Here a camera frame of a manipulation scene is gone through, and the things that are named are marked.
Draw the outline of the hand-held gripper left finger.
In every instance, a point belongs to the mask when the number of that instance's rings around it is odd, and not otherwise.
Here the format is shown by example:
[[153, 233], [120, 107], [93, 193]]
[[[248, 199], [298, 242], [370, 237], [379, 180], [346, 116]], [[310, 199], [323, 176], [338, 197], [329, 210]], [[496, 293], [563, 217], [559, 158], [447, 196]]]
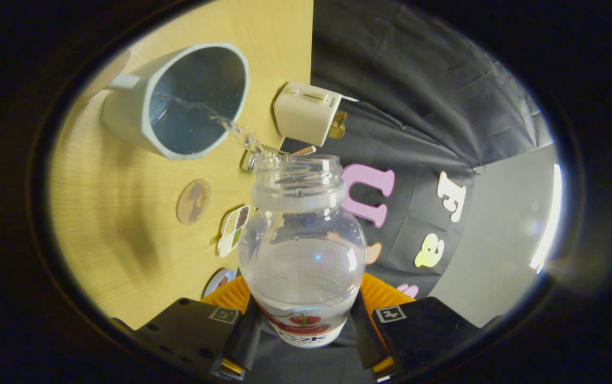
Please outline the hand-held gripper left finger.
[[165, 361], [214, 381], [242, 381], [253, 367], [262, 309], [243, 277], [203, 299], [176, 299], [134, 331]]

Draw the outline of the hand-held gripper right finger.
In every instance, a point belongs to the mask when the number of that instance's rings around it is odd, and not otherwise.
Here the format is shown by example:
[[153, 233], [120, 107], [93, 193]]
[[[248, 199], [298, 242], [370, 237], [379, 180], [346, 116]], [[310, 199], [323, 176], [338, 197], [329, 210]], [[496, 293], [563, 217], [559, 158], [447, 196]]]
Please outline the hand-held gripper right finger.
[[350, 321], [362, 367], [377, 381], [431, 370], [480, 333], [439, 299], [411, 299], [369, 273]]

